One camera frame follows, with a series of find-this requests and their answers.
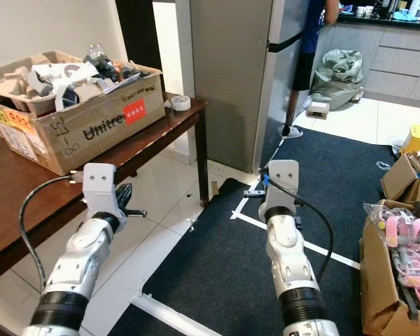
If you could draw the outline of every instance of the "tape roll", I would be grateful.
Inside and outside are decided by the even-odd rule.
[[[187,96],[174,96],[171,105],[176,111],[186,111],[191,107],[191,99]]]

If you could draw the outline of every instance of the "refrigerator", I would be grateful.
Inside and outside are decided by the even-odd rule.
[[[190,0],[210,160],[257,172],[281,140],[309,0]]]

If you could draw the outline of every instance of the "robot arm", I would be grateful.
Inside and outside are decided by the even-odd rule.
[[[296,161],[273,160],[268,168],[269,179],[293,193],[298,191]],[[319,285],[304,253],[304,239],[295,226],[294,201],[269,184],[258,210],[267,224],[266,249],[285,323],[283,336],[339,336],[336,325],[328,320]]]
[[[132,187],[126,184],[115,191],[115,170],[112,164],[84,166],[87,220],[68,240],[23,336],[78,336],[99,268],[109,256],[113,235],[124,228],[127,214],[146,215],[144,211],[125,209]]]

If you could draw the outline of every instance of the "black cable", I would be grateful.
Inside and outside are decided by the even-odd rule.
[[[39,259],[39,256],[36,253],[36,250],[34,250],[33,246],[31,245],[31,242],[29,241],[27,232],[25,231],[25,225],[23,223],[23,217],[25,214],[25,209],[27,208],[28,202],[30,201],[31,198],[33,198],[33,196],[35,196],[35,194],[40,191],[41,189],[44,189],[46,186],[49,186],[50,184],[62,181],[62,180],[70,180],[71,176],[62,176],[62,177],[57,177],[54,178],[53,180],[49,180],[45,183],[42,183],[39,187],[37,187],[36,189],[34,189],[33,191],[31,191],[27,198],[25,198],[25,201],[23,201],[22,206],[20,207],[20,211],[19,211],[19,227],[20,227],[20,234],[22,236],[23,241],[25,242],[25,244],[27,245],[27,248],[29,249],[29,252],[31,254],[31,256],[33,257],[34,263],[36,264],[37,267],[37,271],[39,273],[39,279],[41,281],[41,293],[43,291],[43,289],[45,288],[45,284],[46,284],[46,277],[45,277],[45,272],[43,271],[43,266],[42,266],[42,262]]]
[[[284,193],[294,197],[297,201],[305,204],[307,207],[309,207],[312,211],[314,211],[321,219],[322,221],[325,223],[326,227],[328,228],[328,231],[330,233],[330,246],[328,248],[328,253],[327,256],[325,257],[323,263],[322,263],[322,267],[319,270],[319,273],[317,274],[317,282],[320,282],[323,276],[323,273],[325,272],[325,268],[327,267],[328,261],[330,261],[331,258],[331,253],[333,252],[333,227],[331,226],[330,222],[328,221],[328,219],[326,218],[326,216],[322,213],[322,211],[320,211],[319,209],[317,209],[313,204],[309,203],[305,198],[295,194],[294,192],[291,192],[285,188],[283,188],[281,185],[275,183],[270,177],[269,177],[269,183],[271,183],[275,188],[280,189],[281,191],[283,191]]]

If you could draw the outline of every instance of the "black shorts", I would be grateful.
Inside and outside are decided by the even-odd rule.
[[[295,68],[293,90],[309,90],[309,81],[313,69],[314,52],[312,54],[299,54],[299,60]]]

